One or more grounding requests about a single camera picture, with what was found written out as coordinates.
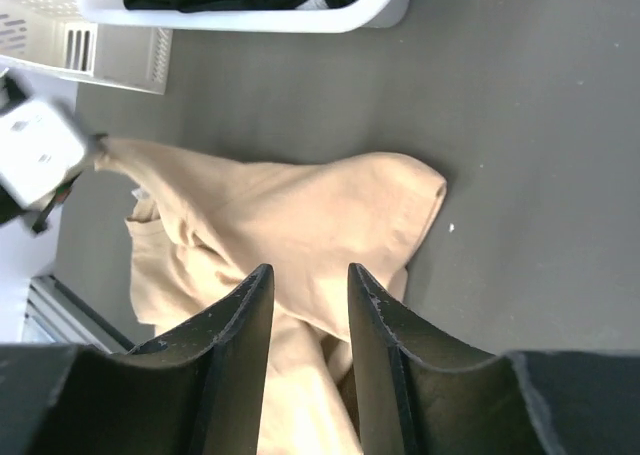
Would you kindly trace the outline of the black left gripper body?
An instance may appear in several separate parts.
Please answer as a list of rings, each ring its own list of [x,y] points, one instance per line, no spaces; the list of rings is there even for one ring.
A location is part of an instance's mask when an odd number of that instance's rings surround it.
[[[39,95],[27,89],[21,83],[17,75],[3,74],[1,76],[1,116],[8,113],[17,105],[34,96]],[[39,235],[48,229],[48,218],[51,212],[55,208],[64,204],[66,199],[69,197],[73,185],[78,177],[84,171],[90,169],[93,166],[94,162],[104,154],[106,149],[105,139],[107,135],[105,133],[90,132],[85,127],[83,122],[81,122],[81,120],[76,117],[76,115],[72,112],[69,105],[65,101],[58,98],[52,99],[63,103],[68,109],[69,113],[72,114],[79,125],[81,125],[83,130],[90,135],[91,141],[93,142],[93,146],[95,148],[95,153],[93,154],[91,161],[89,161],[84,169],[80,171],[80,173],[72,176],[70,180],[64,182],[61,186],[56,188],[53,193],[49,194],[49,196],[44,199],[44,202],[42,204],[33,208],[20,208],[20,206],[17,205],[17,203],[11,198],[8,192],[6,192],[6,190],[1,185],[1,223],[5,225],[16,219],[19,219],[26,226],[26,228],[28,228],[35,235]]]

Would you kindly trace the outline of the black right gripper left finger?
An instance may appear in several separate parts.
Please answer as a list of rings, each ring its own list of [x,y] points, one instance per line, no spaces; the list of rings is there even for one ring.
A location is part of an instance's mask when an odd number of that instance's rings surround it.
[[[135,454],[254,454],[274,309],[262,264],[210,307],[128,353],[148,415]]]

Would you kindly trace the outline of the beige t shirt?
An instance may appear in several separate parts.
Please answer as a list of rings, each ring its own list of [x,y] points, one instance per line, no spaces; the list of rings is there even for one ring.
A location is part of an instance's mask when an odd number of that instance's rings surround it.
[[[402,299],[445,178],[397,153],[243,163],[115,138],[95,167],[135,184],[130,298],[137,320],[157,334],[221,300],[257,266],[273,268],[258,452],[360,453],[338,389],[352,366],[348,268],[364,265]]]

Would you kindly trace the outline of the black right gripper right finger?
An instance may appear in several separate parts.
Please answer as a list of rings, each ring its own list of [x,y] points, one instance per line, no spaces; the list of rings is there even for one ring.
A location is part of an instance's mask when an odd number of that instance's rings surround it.
[[[362,265],[348,271],[359,434],[367,454],[497,454],[491,354],[436,328]]]

